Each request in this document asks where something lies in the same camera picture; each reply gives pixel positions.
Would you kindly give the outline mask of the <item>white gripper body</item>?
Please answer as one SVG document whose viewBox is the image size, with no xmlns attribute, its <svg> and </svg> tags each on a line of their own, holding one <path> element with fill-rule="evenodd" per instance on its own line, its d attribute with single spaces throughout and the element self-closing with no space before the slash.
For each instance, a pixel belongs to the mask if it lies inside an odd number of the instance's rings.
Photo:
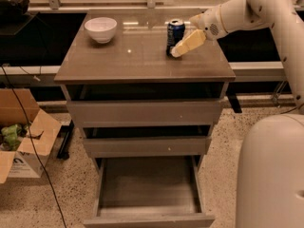
<svg viewBox="0 0 304 228">
<path fill-rule="evenodd" d="M 200 23 L 209 40 L 217 40 L 228 34 L 221 18 L 221 5 L 210 8 L 202 13 Z"/>
</svg>

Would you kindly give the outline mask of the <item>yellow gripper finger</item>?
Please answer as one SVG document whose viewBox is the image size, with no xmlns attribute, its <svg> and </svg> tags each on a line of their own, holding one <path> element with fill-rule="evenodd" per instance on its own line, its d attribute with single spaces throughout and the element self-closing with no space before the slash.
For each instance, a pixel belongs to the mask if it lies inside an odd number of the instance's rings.
<svg viewBox="0 0 304 228">
<path fill-rule="evenodd" d="M 195 16 L 192 16 L 189 21 L 198 29 L 203 28 L 203 23 L 202 23 L 202 14 L 198 14 Z"/>
<path fill-rule="evenodd" d="M 172 49 L 171 55 L 175 58 L 200 47 L 204 44 L 206 35 L 203 30 L 195 29 L 187 33 Z"/>
</svg>

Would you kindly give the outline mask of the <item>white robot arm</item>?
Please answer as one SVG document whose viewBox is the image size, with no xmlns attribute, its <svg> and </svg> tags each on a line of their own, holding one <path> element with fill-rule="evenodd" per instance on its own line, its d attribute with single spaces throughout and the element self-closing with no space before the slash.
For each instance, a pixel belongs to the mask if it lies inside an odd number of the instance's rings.
<svg viewBox="0 0 304 228">
<path fill-rule="evenodd" d="M 205 40 L 269 29 L 278 62 L 245 63 L 241 82 L 288 85 L 296 109 L 264 118 L 245 136 L 237 165 L 236 228 L 304 228 L 304 23 L 292 0 L 230 0 L 190 19 L 172 49 L 180 57 Z"/>
</svg>

